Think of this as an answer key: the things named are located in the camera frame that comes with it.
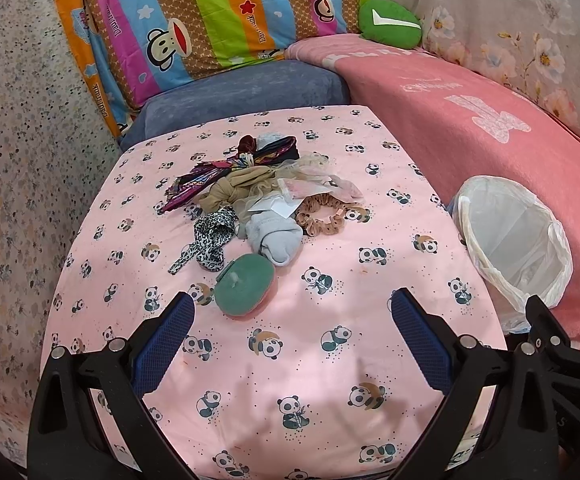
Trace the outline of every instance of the screw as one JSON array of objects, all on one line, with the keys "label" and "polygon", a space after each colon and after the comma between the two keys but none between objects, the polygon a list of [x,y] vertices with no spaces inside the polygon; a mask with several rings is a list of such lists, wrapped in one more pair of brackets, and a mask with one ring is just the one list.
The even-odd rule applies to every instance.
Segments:
[{"label": "screw", "polygon": [[462,335],[459,338],[459,343],[461,343],[461,346],[464,348],[474,348],[477,346],[477,340],[471,335]]},{"label": "screw", "polygon": [[52,349],[50,355],[52,359],[58,359],[59,357],[63,357],[65,354],[65,348],[62,346],[58,346],[57,348]]},{"label": "screw", "polygon": [[126,346],[126,342],[120,337],[115,337],[108,343],[108,348],[110,348],[113,352],[119,352],[120,350],[123,350],[124,346]]},{"label": "screw", "polygon": [[530,343],[521,343],[521,351],[526,355],[534,354],[534,346]]}]

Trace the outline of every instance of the floral curtain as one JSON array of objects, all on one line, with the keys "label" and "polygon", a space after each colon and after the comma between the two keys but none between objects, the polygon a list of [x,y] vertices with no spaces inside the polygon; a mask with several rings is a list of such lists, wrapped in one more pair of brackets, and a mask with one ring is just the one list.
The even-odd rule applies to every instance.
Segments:
[{"label": "floral curtain", "polygon": [[525,95],[580,137],[580,0],[395,0],[423,46]]}]

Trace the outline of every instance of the pink panda print sheet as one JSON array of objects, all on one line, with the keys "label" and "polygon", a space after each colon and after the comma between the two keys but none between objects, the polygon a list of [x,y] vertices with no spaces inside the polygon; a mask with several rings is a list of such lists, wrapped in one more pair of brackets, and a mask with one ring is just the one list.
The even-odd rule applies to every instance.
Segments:
[{"label": "pink panda print sheet", "polygon": [[[276,293],[262,310],[229,319],[212,296],[216,274],[194,259],[168,273],[193,241],[199,209],[159,210],[165,189],[196,161],[223,158],[241,136],[265,132],[295,136],[300,153],[327,155],[332,173],[354,182],[364,201],[347,209],[339,234],[304,237],[294,261],[276,269]],[[224,247],[227,262],[246,252],[237,238]],[[66,258],[42,362],[57,344],[82,352],[127,338],[186,291],[195,322],[144,403],[196,474],[278,480],[388,472],[442,398],[392,322],[388,299],[402,286],[458,334],[504,348],[451,218],[368,108],[214,121],[138,144],[120,158]],[[95,396],[116,455],[132,463],[104,396]],[[478,431],[489,400],[481,399],[469,431]]]}]

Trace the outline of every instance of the blue gripper pad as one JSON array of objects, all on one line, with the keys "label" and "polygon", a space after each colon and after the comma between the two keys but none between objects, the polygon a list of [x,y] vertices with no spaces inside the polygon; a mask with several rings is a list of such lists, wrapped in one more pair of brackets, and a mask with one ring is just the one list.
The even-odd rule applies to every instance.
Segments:
[{"label": "blue gripper pad", "polygon": [[428,385],[445,396],[452,387],[452,360],[424,318],[420,306],[402,291],[392,293],[392,319]]},{"label": "blue gripper pad", "polygon": [[181,294],[174,307],[158,319],[161,325],[134,360],[132,389],[140,399],[161,383],[195,320],[195,302],[189,295]]}]

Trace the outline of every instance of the pile of clothes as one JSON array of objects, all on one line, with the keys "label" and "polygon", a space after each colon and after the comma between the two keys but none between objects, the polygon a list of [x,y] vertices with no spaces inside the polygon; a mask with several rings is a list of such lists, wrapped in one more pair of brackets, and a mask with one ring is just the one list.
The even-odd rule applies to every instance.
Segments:
[{"label": "pile of clothes", "polygon": [[[268,133],[241,138],[237,153],[225,160],[198,163],[166,190],[161,212],[190,203],[204,212],[195,223],[195,240],[170,267],[176,272],[193,257],[206,268],[224,267],[222,247],[237,234],[252,251],[275,266],[290,263],[302,236],[336,234],[343,227],[345,206],[362,193],[350,181],[328,172],[328,157],[300,156],[296,138]],[[328,221],[311,213],[336,209]]]}]

